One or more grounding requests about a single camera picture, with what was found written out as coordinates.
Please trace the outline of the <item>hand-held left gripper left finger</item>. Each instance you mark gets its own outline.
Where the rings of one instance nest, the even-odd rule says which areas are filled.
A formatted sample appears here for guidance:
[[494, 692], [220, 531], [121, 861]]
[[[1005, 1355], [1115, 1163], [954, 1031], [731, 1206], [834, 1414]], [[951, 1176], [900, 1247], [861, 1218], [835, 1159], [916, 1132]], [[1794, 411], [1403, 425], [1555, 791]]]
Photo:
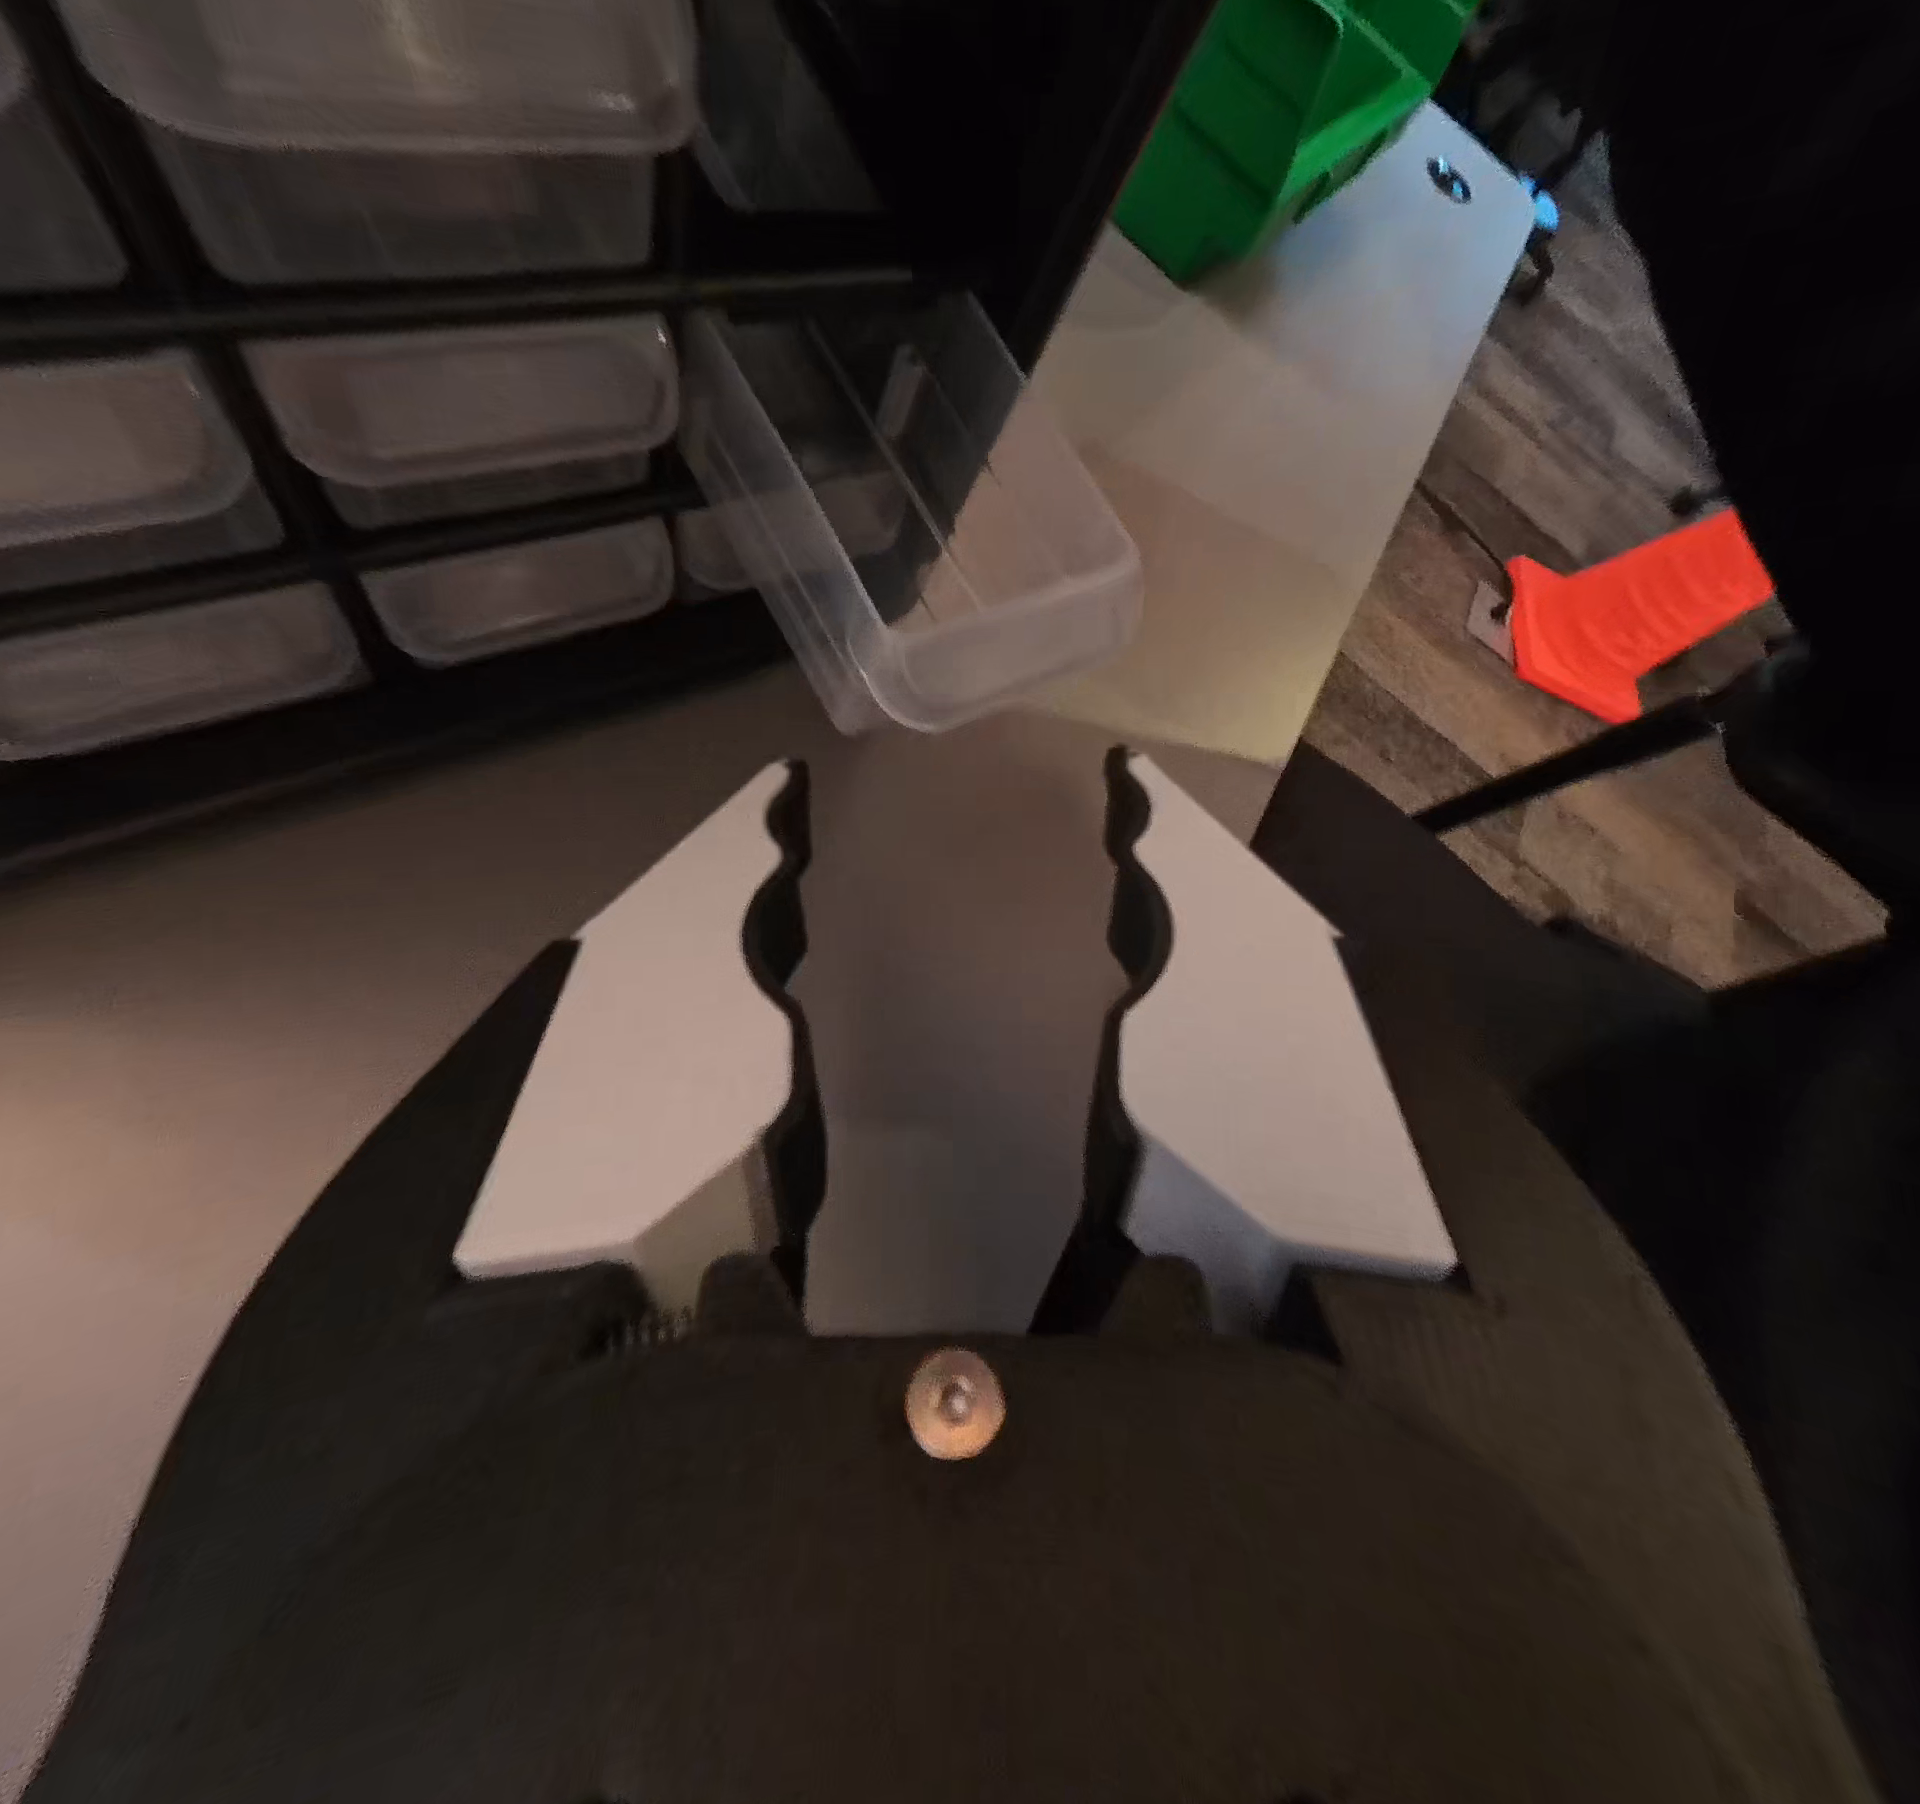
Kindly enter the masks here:
[[811, 781], [777, 760], [576, 937], [456, 1243], [467, 1283], [613, 1264], [693, 1303], [710, 1264], [773, 1261], [803, 1298], [827, 1118], [793, 997]]

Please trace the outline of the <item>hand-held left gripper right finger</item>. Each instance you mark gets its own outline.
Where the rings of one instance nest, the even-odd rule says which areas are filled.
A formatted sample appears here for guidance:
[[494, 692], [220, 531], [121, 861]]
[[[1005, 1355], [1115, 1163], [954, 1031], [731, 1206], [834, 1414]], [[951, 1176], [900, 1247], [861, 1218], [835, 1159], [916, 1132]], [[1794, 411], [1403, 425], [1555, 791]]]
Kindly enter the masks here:
[[1114, 873], [1102, 1237], [1181, 1260], [1216, 1327], [1299, 1272], [1458, 1270], [1341, 934], [1140, 752], [1104, 760]]

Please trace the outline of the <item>pulled-out clear drawer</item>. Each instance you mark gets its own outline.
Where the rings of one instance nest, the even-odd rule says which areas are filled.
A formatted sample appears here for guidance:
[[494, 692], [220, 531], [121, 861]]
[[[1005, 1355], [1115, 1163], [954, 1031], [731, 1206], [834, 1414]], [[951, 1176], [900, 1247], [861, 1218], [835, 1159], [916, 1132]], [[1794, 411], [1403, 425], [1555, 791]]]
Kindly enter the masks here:
[[697, 311], [701, 581], [758, 594], [829, 721], [948, 734], [1114, 656], [1143, 556], [972, 298]]

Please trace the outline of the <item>black drawer cabinet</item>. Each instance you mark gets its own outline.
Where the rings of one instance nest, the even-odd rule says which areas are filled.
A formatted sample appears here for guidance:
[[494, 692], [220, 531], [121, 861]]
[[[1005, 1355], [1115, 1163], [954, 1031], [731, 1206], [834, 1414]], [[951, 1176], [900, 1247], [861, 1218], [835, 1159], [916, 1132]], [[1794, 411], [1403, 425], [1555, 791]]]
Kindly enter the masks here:
[[[883, 215], [922, 304], [972, 298], [1028, 376], [1154, 102], [1213, 0], [771, 0], [798, 64], [796, 149], [727, 137], [722, 180], [784, 208]], [[672, 478], [674, 588], [659, 615], [518, 664], [445, 672], [419, 699], [368, 697], [114, 763], [4, 775], [4, 880], [424, 760], [622, 712], [653, 712], [796, 656], [758, 594], [701, 581], [685, 471]]]

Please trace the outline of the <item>set of clear cabinet drawers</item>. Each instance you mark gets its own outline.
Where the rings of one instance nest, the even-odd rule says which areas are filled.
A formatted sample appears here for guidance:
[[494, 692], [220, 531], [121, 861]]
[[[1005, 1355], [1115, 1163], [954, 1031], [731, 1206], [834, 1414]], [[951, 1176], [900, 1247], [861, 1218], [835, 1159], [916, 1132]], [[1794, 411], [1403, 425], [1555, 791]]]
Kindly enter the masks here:
[[771, 0], [4, 0], [4, 775], [659, 615], [701, 317], [920, 308], [796, 149]]

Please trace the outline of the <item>orange plastic piece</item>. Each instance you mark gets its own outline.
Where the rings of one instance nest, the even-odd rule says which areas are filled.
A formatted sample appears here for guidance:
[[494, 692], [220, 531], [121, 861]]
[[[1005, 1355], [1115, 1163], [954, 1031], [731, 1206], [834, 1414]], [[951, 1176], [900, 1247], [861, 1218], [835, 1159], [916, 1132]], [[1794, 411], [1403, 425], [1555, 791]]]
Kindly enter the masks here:
[[1645, 675], [1774, 594], [1728, 506], [1573, 574], [1512, 556], [1504, 578], [1514, 675], [1606, 726], [1642, 712]]

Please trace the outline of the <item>white document stand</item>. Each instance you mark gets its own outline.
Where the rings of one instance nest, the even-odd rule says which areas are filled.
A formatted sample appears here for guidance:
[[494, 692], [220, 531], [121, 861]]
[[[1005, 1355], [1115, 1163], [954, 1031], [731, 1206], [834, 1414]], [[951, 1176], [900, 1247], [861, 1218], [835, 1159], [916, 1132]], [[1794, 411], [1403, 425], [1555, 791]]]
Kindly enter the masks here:
[[1361, 176], [1187, 287], [1105, 229], [1036, 390], [1144, 568], [1135, 641], [948, 752], [1124, 743], [1275, 783], [1524, 253], [1521, 180], [1424, 104]]

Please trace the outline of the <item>green plastic bin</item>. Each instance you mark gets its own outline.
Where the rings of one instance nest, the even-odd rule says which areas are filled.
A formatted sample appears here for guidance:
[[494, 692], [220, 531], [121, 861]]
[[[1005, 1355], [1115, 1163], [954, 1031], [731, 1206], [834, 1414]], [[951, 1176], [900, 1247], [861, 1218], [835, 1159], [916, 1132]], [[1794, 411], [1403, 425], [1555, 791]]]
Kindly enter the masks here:
[[1218, 0], [1112, 213], [1167, 280], [1242, 261], [1431, 98], [1484, 0]]

